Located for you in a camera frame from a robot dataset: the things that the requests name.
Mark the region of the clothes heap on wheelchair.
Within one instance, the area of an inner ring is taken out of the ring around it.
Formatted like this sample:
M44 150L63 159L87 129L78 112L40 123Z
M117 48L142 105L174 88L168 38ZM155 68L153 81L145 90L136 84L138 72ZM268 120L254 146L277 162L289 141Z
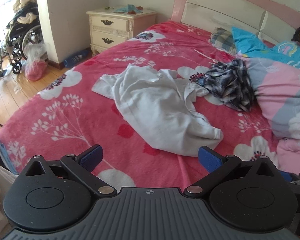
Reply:
M37 0L16 0L13 11L15 15L11 24L14 22L30 24L39 17Z

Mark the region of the red floral bed blanket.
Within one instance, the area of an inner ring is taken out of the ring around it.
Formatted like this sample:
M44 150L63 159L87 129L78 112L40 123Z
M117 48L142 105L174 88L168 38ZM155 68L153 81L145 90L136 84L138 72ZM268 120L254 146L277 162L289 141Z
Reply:
M211 61L232 57L210 43L210 33L172 21L151 26L65 72L16 111L0 129L9 168L19 173L36 154L57 160L99 144L103 161L94 174L114 187L185 188L207 174L198 158L152 148L126 122L113 100L93 92L103 74L129 64L170 69L188 79Z

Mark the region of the cream bedside nightstand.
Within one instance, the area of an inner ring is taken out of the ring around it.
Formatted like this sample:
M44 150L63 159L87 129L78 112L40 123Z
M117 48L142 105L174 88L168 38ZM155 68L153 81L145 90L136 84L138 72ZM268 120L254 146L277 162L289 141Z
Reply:
M115 10L113 7L87 11L93 55L135 37L156 22L157 12L152 10L143 9L136 14L119 13Z

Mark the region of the black wheelchair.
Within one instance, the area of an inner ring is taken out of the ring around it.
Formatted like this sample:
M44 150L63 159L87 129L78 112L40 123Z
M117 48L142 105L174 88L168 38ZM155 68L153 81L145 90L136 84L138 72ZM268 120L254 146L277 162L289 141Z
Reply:
M0 46L0 78L8 75L8 70L2 68L3 57L8 57L12 72L20 74L21 61L27 59L26 46L43 42L37 3L30 2L19 9L6 28L5 43Z

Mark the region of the plaid checkered shirt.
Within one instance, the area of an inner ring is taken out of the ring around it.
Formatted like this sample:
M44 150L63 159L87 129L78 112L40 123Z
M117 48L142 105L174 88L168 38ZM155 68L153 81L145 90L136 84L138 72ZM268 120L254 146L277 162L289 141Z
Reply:
M242 59L218 62L204 74L202 85L215 98L236 111L249 112L254 103L254 90Z

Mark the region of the pink white headboard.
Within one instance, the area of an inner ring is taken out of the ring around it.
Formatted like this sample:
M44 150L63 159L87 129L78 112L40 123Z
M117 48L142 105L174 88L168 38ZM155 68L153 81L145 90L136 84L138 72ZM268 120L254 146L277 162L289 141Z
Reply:
M174 0L171 19L209 32L236 26L278 44L300 26L300 0Z

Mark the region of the white button shirt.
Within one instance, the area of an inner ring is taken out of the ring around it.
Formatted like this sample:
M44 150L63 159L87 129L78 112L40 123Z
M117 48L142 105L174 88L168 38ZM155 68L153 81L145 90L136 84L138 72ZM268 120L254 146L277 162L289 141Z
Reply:
M201 146L214 149L223 140L222 130L194 106L208 91L175 70L129 64L119 74L102 75L92 91L113 100L124 120L156 150L197 157Z

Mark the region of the pastel patchwork quilt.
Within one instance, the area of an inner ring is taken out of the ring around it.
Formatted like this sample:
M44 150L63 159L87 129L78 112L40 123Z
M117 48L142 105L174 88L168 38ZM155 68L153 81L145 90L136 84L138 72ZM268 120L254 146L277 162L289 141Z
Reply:
M272 48L256 35L233 27L238 56L245 62L262 115L278 138L279 167L300 173L300 45L283 41Z

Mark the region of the plaid pillow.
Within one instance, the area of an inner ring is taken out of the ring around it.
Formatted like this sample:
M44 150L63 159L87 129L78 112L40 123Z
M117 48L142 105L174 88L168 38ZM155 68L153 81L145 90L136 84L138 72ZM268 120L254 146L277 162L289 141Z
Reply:
M237 53L232 33L223 28L215 28L210 35L211 44L219 50L228 54L235 55Z

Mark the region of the red plastic bag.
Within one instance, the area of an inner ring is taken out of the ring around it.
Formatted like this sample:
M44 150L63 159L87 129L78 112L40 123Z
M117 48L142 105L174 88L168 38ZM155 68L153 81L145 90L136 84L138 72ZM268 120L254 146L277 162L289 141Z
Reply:
M46 47L44 43L28 43L24 50L27 60L24 66L25 77L30 81L41 79L47 70Z

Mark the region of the blue cloth on nightstand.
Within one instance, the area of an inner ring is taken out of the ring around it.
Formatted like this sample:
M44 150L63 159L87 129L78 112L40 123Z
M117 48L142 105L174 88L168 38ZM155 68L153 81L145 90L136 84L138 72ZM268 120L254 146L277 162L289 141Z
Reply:
M128 4L125 7L119 7L115 9L114 12L124 13L124 14L140 14L143 13L143 7L136 7L133 4Z

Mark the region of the blue water bottle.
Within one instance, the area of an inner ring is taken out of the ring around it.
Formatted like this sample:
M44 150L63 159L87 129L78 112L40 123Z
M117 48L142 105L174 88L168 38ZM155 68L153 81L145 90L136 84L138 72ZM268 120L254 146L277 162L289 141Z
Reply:
M86 59L89 54L90 54L89 48L80 50L80 51L74 53L73 55L67 57L63 61L63 64L64 64L65 68L72 68L76 64L78 64L81 61L83 61L84 59Z

